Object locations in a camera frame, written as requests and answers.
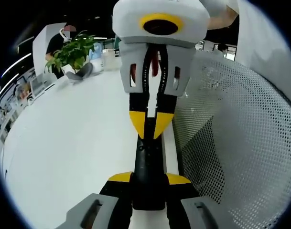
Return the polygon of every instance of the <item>white table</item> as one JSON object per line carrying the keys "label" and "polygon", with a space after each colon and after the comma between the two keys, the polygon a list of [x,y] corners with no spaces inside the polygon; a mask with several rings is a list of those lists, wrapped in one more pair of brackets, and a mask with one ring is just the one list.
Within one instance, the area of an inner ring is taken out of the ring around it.
{"label": "white table", "polygon": [[[7,187],[34,228],[55,228],[110,176],[133,171],[137,137],[119,71],[75,85],[62,77],[25,108],[9,132]],[[178,173],[172,125],[164,138],[167,171]],[[165,211],[134,211],[130,228],[152,227],[169,228]]]}

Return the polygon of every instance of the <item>black shirt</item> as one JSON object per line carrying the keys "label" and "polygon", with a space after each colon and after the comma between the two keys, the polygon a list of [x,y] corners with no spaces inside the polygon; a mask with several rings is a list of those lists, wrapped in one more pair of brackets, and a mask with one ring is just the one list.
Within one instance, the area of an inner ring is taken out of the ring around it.
{"label": "black shirt", "polygon": [[54,55],[54,52],[56,50],[60,50],[64,45],[64,39],[63,37],[58,33],[49,42],[48,48],[46,50],[46,53],[50,53],[51,55]]}
{"label": "black shirt", "polygon": [[[60,50],[64,45],[64,39],[63,37],[58,33],[49,42],[48,48],[46,50],[46,54],[50,53],[52,56],[54,56],[54,52],[56,50]],[[57,78],[62,77],[64,74],[62,72],[59,72],[56,67],[52,67],[52,72],[56,75]]]}

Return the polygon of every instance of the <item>green leaves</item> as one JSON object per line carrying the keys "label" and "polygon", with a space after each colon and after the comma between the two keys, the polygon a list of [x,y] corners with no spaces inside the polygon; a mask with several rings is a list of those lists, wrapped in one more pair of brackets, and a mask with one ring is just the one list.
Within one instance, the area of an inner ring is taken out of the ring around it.
{"label": "green leaves", "polygon": [[58,71],[67,64],[71,65],[74,70],[81,69],[89,54],[89,50],[94,51],[94,35],[79,33],[71,42],[65,44],[61,50],[54,52],[54,58],[48,61],[45,67],[55,66]]}

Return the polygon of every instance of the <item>gray plastic cover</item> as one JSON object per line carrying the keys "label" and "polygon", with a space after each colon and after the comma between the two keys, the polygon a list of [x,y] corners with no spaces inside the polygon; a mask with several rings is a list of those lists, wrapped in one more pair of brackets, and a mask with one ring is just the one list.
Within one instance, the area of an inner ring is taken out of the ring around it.
{"label": "gray plastic cover", "polygon": [[237,229],[232,216],[209,197],[181,200],[192,229]]}
{"label": "gray plastic cover", "polygon": [[66,221],[56,229],[82,229],[82,222],[91,208],[99,207],[92,229],[107,229],[112,211],[118,201],[116,197],[91,194],[70,209]]}
{"label": "gray plastic cover", "polygon": [[[174,96],[182,96],[190,79],[190,67],[196,49],[167,45],[168,52],[168,79],[164,93]],[[120,69],[124,91],[127,93],[142,93],[143,62],[148,49],[146,43],[119,43],[122,66]],[[130,66],[136,64],[135,86],[130,85]],[[175,67],[180,69],[178,86],[174,88]]]}

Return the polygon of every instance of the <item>perforated mesh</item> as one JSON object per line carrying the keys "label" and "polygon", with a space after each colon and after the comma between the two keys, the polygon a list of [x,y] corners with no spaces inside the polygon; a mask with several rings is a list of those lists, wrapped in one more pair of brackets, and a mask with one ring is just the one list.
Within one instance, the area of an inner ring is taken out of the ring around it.
{"label": "perforated mesh", "polygon": [[200,194],[243,229],[272,228],[291,199],[286,99],[243,65],[198,52],[173,127],[184,175]]}

